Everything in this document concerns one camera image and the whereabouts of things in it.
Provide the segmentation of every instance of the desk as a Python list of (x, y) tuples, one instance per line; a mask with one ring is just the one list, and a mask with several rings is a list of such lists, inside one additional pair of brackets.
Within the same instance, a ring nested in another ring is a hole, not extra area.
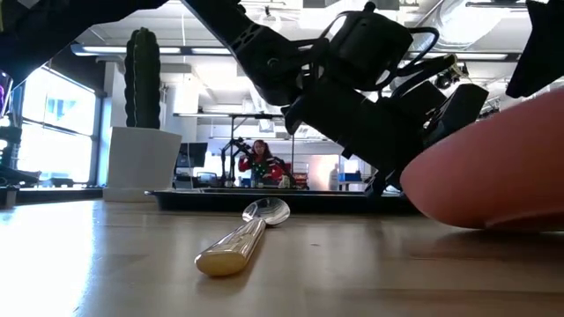
[(351, 184), (367, 185), (364, 181), (339, 181), (338, 190), (343, 190), (343, 185), (345, 185), (345, 191), (349, 191)]
[(239, 276), (194, 256), (241, 224), (83, 201), (0, 214), (1, 316), (561, 316), (562, 235), (485, 235), (424, 217), (292, 216)]

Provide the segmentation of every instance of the blue object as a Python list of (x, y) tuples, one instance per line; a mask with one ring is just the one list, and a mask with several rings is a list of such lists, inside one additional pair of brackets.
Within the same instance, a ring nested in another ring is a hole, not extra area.
[(241, 180), (241, 187), (250, 188), (250, 178)]
[(362, 181), (359, 173), (339, 173), (338, 181)]

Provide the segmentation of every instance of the window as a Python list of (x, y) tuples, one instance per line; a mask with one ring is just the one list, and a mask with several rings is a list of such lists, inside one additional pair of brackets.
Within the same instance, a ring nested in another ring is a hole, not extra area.
[(93, 91), (39, 68), (26, 81), (18, 169), (41, 171), (40, 180), (94, 181), (97, 100)]

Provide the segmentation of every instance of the black tray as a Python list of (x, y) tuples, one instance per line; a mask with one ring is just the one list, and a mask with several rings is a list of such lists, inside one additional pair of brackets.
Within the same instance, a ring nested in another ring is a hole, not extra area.
[(369, 201), (361, 192), (311, 191), (263, 188), (203, 188), (157, 190), (162, 210), (234, 211), (241, 213), (250, 203), (265, 197), (284, 200), (295, 213), (416, 214), (409, 201), (399, 195), (383, 195)]

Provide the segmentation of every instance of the cactus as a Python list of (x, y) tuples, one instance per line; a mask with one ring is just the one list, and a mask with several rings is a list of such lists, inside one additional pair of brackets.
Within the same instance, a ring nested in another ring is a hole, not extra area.
[(125, 56), (125, 114), (127, 120), (125, 125), (128, 127), (135, 127), (135, 74), (133, 68), (133, 52), (135, 49), (135, 39), (138, 30), (133, 31), (131, 39), (127, 42), (127, 55)]
[(2, 0), (0, 0), (0, 33), (4, 31), (4, 22), (2, 19)]
[(160, 127), (160, 60), (154, 33), (133, 32), (125, 58), (125, 112), (128, 127)]

